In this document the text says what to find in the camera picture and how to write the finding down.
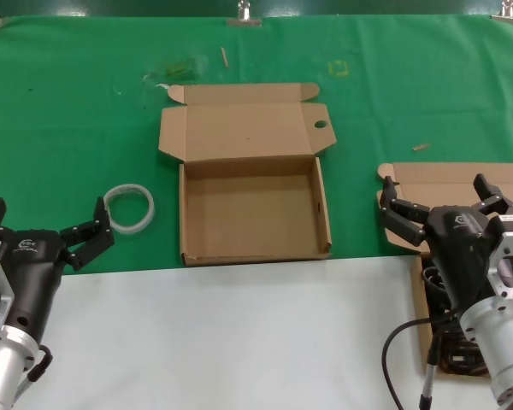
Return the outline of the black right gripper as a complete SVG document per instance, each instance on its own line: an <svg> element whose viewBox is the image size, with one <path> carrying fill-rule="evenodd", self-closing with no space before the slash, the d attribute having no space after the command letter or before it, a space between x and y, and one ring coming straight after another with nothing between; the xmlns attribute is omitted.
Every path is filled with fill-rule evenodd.
<svg viewBox="0 0 513 410"><path fill-rule="evenodd" d="M398 198L386 176L380 194L384 227L413 246L426 239L453 310L466 310L494 295L487 278L493 239L486 234L490 214L513 214L513 201L483 173L473 183L480 200L473 206L429 208Z"/></svg>

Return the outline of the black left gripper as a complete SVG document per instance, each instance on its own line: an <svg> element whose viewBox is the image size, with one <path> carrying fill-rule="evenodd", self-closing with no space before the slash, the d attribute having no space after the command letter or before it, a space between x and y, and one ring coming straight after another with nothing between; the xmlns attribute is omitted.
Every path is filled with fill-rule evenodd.
<svg viewBox="0 0 513 410"><path fill-rule="evenodd" d="M0 238L7 206L0 197ZM5 324L42 341L66 263L79 271L115 244L102 196L92 220L60 231L11 232L0 239L0 266L14 294Z"/></svg>

